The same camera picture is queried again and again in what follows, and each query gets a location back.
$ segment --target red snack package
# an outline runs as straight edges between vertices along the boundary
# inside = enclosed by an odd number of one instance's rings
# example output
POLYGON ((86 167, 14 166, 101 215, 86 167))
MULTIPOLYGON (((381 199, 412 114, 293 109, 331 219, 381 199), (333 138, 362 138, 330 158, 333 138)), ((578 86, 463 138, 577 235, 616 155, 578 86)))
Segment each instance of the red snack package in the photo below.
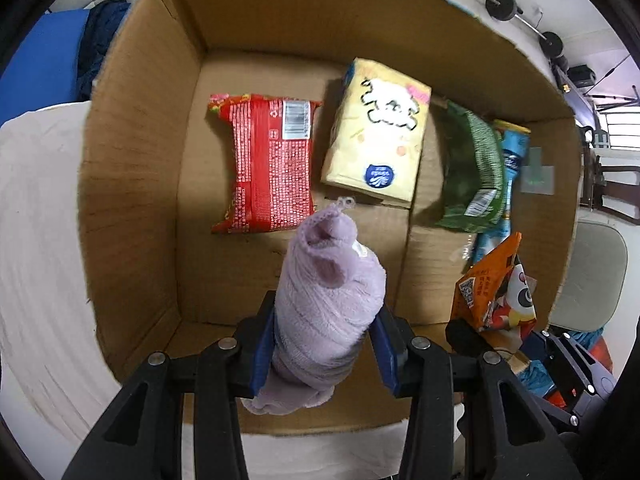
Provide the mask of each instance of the red snack package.
POLYGON ((311 126, 319 102, 256 94, 212 95, 209 110, 234 129, 236 190, 212 232, 293 229, 314 212, 311 126))

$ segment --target yellow tissue pack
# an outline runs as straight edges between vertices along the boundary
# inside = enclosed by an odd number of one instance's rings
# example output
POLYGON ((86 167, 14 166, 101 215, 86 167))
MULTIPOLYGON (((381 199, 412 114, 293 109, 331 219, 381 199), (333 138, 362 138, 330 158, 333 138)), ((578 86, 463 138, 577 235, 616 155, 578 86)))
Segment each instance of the yellow tissue pack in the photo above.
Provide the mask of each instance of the yellow tissue pack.
POLYGON ((356 58, 322 167, 322 181, 410 203, 431 88, 372 60, 356 58))

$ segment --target metal screw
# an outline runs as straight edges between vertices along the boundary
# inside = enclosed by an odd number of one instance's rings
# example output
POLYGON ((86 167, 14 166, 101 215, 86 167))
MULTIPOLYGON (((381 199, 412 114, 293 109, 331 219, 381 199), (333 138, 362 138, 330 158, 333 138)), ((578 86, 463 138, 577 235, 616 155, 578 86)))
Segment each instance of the metal screw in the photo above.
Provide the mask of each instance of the metal screw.
POLYGON ((431 346, 431 341, 422 336, 417 336, 411 339, 411 345, 418 350, 426 350, 431 346))
POLYGON ((485 363, 497 365, 500 362, 500 354, 498 352, 485 352, 482 356, 485 363))
POLYGON ((146 362, 152 366, 158 366, 164 363, 165 359, 166 355, 164 355, 162 352, 153 352, 146 360, 146 362))
POLYGON ((218 346, 223 350, 232 350, 236 346, 238 346, 238 341, 236 341, 232 337, 223 337, 220 341, 218 341, 218 346))

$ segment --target window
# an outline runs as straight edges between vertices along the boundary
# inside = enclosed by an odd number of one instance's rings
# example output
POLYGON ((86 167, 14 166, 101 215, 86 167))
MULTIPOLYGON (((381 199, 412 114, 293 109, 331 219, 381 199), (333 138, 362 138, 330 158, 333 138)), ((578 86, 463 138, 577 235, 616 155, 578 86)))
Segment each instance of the window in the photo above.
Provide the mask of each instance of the window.
POLYGON ((599 118, 602 129, 609 133, 610 148, 640 152, 640 106, 614 108, 599 118))

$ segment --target cardboard box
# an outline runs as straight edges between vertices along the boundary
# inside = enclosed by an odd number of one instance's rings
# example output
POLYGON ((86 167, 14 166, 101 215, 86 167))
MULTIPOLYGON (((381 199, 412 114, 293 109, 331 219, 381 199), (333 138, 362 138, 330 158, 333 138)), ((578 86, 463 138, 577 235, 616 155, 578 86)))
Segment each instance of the cardboard box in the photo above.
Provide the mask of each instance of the cardboard box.
MULTIPOLYGON (((137 0, 94 92, 79 189, 97 337, 118 379, 155 350, 183 356, 230 335, 278 284, 292 232, 210 233, 230 202, 234 164, 231 131, 207 113, 209 95, 323 100, 312 189, 323 207, 335 190, 319 172, 340 79, 356 56, 532 130, 555 191, 516 192, 513 224, 546 326, 572 243, 580 144, 571 110, 509 41, 445 0, 137 0)), ((350 214, 386 268, 386 302, 442 344, 467 235, 432 227, 443 147, 430 117, 413 208, 363 203, 350 214)), ((385 390, 366 345, 324 406, 280 417, 240 408, 240 419, 250 433, 353 430, 400 420, 408 407, 385 390)))

